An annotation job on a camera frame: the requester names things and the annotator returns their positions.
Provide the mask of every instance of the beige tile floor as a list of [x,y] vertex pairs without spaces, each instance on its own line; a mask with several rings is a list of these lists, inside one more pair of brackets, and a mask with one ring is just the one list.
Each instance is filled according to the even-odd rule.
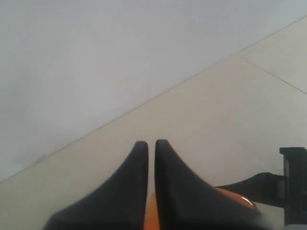
[[[307,18],[3,181],[0,229],[41,229],[108,178],[137,140],[150,146],[149,193],[158,138],[212,185],[282,173],[279,147],[307,147],[306,31]],[[283,225],[282,209],[259,207]]]

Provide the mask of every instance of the floor tile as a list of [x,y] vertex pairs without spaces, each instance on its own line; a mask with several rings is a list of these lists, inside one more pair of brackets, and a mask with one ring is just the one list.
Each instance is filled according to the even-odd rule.
[[[279,147],[307,143],[307,95],[234,56],[125,114],[0,184],[0,228],[40,229],[55,211],[107,179],[133,143],[166,138],[212,185],[260,172],[282,174]],[[271,213],[276,227],[281,211]]]
[[238,55],[307,93],[307,17]]

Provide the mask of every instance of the tile grout line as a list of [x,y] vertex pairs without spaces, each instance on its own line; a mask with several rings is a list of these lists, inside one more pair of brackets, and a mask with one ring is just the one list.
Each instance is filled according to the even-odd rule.
[[286,82],[285,80],[283,80],[283,79],[281,79],[281,78],[277,77],[276,75],[274,75],[274,74],[272,74],[272,73],[268,72],[267,70],[265,70],[265,69],[261,68],[260,66],[257,66],[256,64],[254,64],[254,63],[252,63],[252,62],[250,62],[250,61],[246,60],[245,58],[241,57],[239,54],[236,54],[236,56],[237,56],[237,57],[239,57],[239,58],[241,58],[242,60],[245,60],[245,61],[246,61],[246,62],[248,62],[249,64],[251,64],[251,65],[253,65],[253,66],[255,66],[255,67],[257,67],[257,68],[259,68],[259,69],[263,70],[264,72],[266,72],[266,73],[268,73],[268,74],[272,75],[273,77],[275,77],[276,79],[278,79],[278,80],[280,80],[280,81],[282,81],[282,82],[286,83],[287,85],[289,85],[289,86],[291,86],[291,87],[293,87],[293,88],[295,88],[295,89],[299,90],[299,91],[300,91],[300,92],[302,92],[303,94],[307,95],[307,92],[305,92],[305,91],[303,91],[303,90],[299,89],[298,87],[296,87],[296,86],[294,86],[294,85],[292,85],[292,84],[290,84],[290,83]]

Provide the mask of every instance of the black plastic part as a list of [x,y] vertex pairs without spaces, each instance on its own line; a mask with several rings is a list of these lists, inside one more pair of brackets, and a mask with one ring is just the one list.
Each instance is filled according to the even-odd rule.
[[90,195],[54,214],[45,230],[140,230],[148,184],[148,146],[135,143],[119,169]]
[[219,186],[218,188],[238,193],[254,202],[285,207],[285,183],[285,176],[263,172],[244,181]]
[[307,150],[305,148],[280,148],[283,155],[287,204],[284,223],[307,224]]
[[156,142],[154,167],[161,230],[272,229],[260,212],[199,178],[167,140]]

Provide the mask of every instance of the white wall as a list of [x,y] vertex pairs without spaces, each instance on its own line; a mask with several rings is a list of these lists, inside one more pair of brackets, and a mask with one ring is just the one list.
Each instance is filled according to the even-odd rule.
[[0,180],[306,14],[305,0],[0,1]]

